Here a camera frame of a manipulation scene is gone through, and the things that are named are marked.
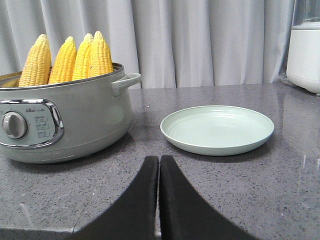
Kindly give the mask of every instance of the silver knob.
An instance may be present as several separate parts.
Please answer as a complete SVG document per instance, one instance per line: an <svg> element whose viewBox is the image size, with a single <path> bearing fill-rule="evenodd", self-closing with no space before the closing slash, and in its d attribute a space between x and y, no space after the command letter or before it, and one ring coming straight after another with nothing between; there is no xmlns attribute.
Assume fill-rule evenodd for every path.
<svg viewBox="0 0 320 240"><path fill-rule="evenodd" d="M28 129L26 120L19 113L10 111L2 117L2 128L9 138L22 138Z"/></svg>

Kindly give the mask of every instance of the corn cob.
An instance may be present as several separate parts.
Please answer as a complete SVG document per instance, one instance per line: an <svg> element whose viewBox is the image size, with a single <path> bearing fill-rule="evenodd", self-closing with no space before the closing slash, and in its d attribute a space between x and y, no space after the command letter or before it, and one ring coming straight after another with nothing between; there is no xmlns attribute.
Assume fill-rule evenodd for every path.
<svg viewBox="0 0 320 240"><path fill-rule="evenodd" d="M83 42L79 46L76 54L72 81L86 79L89 71L90 47L94 37L91 33L84 36Z"/></svg>
<svg viewBox="0 0 320 240"><path fill-rule="evenodd" d="M19 87L19 79L11 80L1 86L1 88L15 88Z"/></svg>
<svg viewBox="0 0 320 240"><path fill-rule="evenodd" d="M77 49L75 40L72 36L69 36L56 55L48 83L56 84L71 81L76 56Z"/></svg>
<svg viewBox="0 0 320 240"><path fill-rule="evenodd" d="M28 87L47 84L50 66L49 40L47 35L41 34L28 53L18 86Z"/></svg>
<svg viewBox="0 0 320 240"><path fill-rule="evenodd" d="M102 33L96 31L90 49L90 67L88 77L113 72L111 52Z"/></svg>

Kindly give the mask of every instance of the light green plate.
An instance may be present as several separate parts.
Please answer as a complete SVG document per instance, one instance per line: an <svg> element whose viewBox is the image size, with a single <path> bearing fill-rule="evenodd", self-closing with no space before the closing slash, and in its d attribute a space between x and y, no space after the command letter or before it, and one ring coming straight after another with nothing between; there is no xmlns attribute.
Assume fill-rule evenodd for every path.
<svg viewBox="0 0 320 240"><path fill-rule="evenodd" d="M274 131L267 116L236 106L197 106L176 111L160 125L166 139L185 151L228 156L264 144Z"/></svg>

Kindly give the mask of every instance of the control panel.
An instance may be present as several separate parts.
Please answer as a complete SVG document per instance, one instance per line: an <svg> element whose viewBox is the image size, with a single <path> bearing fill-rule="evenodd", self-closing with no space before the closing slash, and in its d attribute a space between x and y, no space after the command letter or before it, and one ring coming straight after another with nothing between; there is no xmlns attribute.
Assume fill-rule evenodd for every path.
<svg viewBox="0 0 320 240"><path fill-rule="evenodd" d="M57 107L46 99L0 100L0 144L33 149L61 139L64 125Z"/></svg>

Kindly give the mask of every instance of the gray quartz countertop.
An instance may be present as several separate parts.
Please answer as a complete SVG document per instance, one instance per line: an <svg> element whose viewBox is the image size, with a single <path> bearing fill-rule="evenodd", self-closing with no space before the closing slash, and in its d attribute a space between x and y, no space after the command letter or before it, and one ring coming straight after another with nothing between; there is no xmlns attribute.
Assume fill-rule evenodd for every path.
<svg viewBox="0 0 320 240"><path fill-rule="evenodd" d="M213 208L260 239L319 239L320 97L281 82L129 95L128 133L100 152L44 165L0 154L0 239L63 239L108 209L148 155L172 155ZM258 111L273 121L274 132L261 147L233 156L197 155L171 145L160 130L163 118L203 105Z"/></svg>

